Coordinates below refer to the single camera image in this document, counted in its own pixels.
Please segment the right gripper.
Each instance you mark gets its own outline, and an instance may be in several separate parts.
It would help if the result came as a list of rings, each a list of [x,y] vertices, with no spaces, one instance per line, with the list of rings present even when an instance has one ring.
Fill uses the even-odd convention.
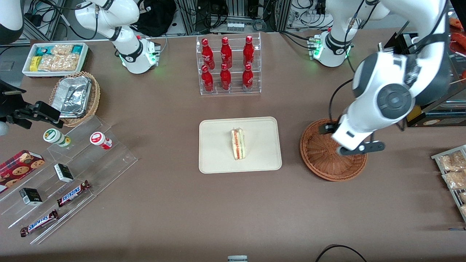
[[[43,101],[37,101],[35,104],[26,103],[22,98],[22,94],[26,92],[24,89],[0,81],[0,121],[2,123],[17,124],[30,129],[31,121],[37,121],[51,124],[58,129],[63,128],[62,120],[51,119],[60,117],[59,110]]]

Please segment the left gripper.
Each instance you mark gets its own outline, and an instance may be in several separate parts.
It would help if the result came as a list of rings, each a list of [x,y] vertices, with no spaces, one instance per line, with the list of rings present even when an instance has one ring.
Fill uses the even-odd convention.
[[[355,150],[370,134],[375,131],[371,120],[367,119],[366,114],[342,115],[338,124],[322,124],[320,126],[321,134],[332,134],[340,146],[348,150]]]

